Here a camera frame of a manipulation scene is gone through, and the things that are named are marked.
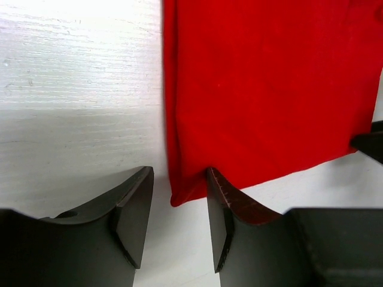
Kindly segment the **red t-shirt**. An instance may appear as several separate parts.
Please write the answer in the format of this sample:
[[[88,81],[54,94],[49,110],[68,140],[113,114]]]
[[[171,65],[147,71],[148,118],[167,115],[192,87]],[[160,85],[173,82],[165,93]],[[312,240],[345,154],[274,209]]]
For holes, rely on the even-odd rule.
[[[353,152],[382,71],[381,1],[164,1],[171,205]]]

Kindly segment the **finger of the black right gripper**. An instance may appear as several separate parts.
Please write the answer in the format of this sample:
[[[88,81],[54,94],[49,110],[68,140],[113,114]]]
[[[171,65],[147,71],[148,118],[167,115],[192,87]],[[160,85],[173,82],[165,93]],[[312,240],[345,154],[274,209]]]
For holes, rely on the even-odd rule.
[[[350,145],[382,164],[383,161],[383,123],[373,122],[369,133],[360,134],[351,139]]]

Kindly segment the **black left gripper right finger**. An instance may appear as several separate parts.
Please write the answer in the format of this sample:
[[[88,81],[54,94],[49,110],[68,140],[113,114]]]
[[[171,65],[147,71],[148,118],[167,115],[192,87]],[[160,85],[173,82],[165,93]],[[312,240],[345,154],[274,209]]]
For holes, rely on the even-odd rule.
[[[381,286],[382,210],[280,214],[206,173],[214,270],[222,286]]]

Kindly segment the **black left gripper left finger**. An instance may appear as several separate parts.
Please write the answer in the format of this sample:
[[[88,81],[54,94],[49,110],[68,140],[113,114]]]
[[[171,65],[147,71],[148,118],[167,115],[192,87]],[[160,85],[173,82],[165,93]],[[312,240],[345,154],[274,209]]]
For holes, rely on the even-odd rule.
[[[115,188],[54,218],[1,210],[2,286],[132,286],[153,196],[144,166]]]

